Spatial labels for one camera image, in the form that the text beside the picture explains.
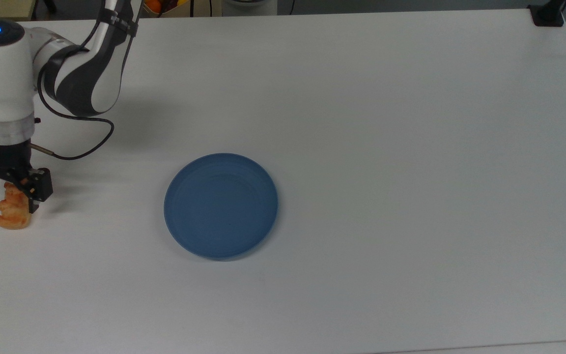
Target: blue plate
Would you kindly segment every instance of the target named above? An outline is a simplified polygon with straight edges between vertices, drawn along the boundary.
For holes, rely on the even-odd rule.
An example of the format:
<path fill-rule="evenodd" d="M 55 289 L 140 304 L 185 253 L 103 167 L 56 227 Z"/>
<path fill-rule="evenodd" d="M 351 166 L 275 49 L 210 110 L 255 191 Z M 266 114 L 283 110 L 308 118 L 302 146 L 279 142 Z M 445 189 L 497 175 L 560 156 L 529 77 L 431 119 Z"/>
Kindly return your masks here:
<path fill-rule="evenodd" d="M 165 220 L 180 246 L 220 260 L 258 245 L 278 208 L 274 182 L 261 166 L 240 155 L 213 154 L 191 162 L 171 181 Z"/>

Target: black clamp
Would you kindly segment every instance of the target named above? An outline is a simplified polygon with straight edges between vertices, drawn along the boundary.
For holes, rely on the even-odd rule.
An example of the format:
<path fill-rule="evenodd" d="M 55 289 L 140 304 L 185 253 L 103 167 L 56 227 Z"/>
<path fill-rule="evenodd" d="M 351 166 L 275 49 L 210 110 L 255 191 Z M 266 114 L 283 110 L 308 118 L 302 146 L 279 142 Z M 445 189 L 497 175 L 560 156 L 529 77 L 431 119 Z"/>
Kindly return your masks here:
<path fill-rule="evenodd" d="M 133 22 L 132 20 L 121 18 L 119 17 L 119 13 L 117 13 L 117 11 L 109 10 L 106 8 L 100 11 L 97 20 L 100 22 L 108 23 L 111 26 L 115 26 L 118 29 L 126 32 L 126 34 L 129 34 L 131 37 L 137 35 L 137 29 L 139 28 L 139 25 L 137 25 L 137 23 Z"/>
<path fill-rule="evenodd" d="M 29 159 L 29 155 L 24 157 L 20 153 L 24 149 L 29 149 L 29 141 L 13 146 L 0 146 L 0 159 L 2 159 L 0 162 L 16 161 L 18 158 L 21 160 Z M 38 202 L 44 202 L 54 192 L 50 170 L 47 168 L 36 170 L 29 163 L 21 162 L 18 166 L 0 168 L 0 179 L 14 184 L 18 190 L 27 196 L 30 213 L 34 213 L 38 209 Z"/>

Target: floor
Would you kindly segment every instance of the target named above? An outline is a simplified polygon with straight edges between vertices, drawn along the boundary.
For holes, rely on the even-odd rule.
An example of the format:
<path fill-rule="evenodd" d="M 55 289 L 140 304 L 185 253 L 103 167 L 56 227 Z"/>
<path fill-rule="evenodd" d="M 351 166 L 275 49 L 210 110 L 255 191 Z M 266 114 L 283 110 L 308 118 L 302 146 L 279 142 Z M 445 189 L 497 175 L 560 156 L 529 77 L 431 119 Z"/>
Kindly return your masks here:
<path fill-rule="evenodd" d="M 279 15 L 321 13 L 365 13 L 391 11 L 442 11 L 467 9 L 519 9 L 544 0 L 278 0 Z M 96 18 L 101 0 L 54 0 L 56 14 L 47 13 L 43 0 L 36 8 L 39 20 L 77 20 Z"/>

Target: orange fruit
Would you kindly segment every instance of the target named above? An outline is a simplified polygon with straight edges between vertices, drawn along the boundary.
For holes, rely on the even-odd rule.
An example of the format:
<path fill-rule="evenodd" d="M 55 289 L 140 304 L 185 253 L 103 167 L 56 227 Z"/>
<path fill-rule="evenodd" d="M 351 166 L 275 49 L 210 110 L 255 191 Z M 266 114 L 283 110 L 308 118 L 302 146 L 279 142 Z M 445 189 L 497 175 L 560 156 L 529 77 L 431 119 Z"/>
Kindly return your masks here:
<path fill-rule="evenodd" d="M 146 6 L 155 13 L 161 12 L 161 2 L 159 0 L 145 0 Z"/>

